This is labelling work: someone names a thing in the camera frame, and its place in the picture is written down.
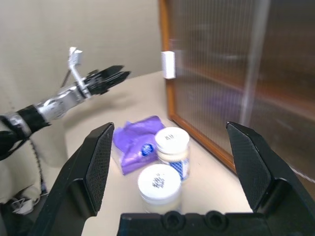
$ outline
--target white lid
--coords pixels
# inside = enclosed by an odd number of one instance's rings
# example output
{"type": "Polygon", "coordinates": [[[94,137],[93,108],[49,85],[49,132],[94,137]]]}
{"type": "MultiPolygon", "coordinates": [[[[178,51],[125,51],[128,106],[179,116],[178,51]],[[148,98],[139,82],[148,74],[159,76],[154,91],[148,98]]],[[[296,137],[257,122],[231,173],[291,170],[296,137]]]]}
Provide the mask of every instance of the white lid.
{"type": "Polygon", "coordinates": [[[166,204],[181,192],[181,178],[171,166],[155,164],[145,168],[138,178],[142,198],[151,204],[166,204]]]}
{"type": "Polygon", "coordinates": [[[178,127],[167,127],[160,130],[156,136],[157,148],[167,154],[183,152],[188,147],[189,134],[178,127]]]}

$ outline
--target glass cabinet door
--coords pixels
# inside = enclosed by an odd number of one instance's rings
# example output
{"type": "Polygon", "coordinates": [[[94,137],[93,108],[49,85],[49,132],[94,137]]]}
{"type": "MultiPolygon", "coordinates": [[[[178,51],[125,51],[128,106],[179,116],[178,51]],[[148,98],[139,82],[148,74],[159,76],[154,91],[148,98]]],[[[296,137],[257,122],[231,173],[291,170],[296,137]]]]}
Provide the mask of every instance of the glass cabinet door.
{"type": "Polygon", "coordinates": [[[170,117],[234,171],[226,122],[253,128],[315,198],[315,2],[161,1],[170,117]]]}

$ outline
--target robotic hand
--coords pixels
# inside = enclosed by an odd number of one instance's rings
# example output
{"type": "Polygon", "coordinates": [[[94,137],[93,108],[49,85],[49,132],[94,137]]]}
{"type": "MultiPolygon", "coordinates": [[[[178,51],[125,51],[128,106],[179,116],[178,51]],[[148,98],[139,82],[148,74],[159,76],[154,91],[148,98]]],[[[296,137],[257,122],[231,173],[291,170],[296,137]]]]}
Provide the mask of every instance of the robotic hand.
{"type": "Polygon", "coordinates": [[[68,69],[75,82],[62,87],[53,97],[17,112],[0,115],[0,122],[7,128],[0,131],[0,161],[9,157],[36,131],[61,118],[68,110],[83,103],[93,95],[104,94],[111,87],[124,81],[130,71],[121,71],[123,66],[114,65],[102,71],[92,71],[81,78],[76,65],[80,64],[82,51],[70,48],[68,69]]]}

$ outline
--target purple package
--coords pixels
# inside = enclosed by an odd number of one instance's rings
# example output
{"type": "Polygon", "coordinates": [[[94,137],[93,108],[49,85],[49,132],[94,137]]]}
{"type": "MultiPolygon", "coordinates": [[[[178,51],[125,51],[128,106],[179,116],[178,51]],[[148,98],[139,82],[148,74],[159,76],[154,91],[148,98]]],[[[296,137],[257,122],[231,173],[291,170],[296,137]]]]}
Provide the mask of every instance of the purple package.
{"type": "Polygon", "coordinates": [[[154,137],[164,127],[158,116],[152,116],[136,123],[127,122],[114,131],[113,142],[121,151],[117,164],[123,175],[158,159],[154,137]]]}

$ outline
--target cream jar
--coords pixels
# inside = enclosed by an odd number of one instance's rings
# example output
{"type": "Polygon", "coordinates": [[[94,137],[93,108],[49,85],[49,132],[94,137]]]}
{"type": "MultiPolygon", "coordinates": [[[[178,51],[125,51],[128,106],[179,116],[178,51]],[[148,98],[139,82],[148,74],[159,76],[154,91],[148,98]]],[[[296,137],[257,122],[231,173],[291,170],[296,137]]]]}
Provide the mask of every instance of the cream jar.
{"type": "Polygon", "coordinates": [[[167,127],[155,136],[157,154],[161,163],[173,167],[181,180],[189,176],[189,134],[178,127],[167,127]]]}
{"type": "Polygon", "coordinates": [[[139,175],[138,187],[146,212],[181,212],[181,178],[174,168],[163,164],[145,168],[139,175]]]}

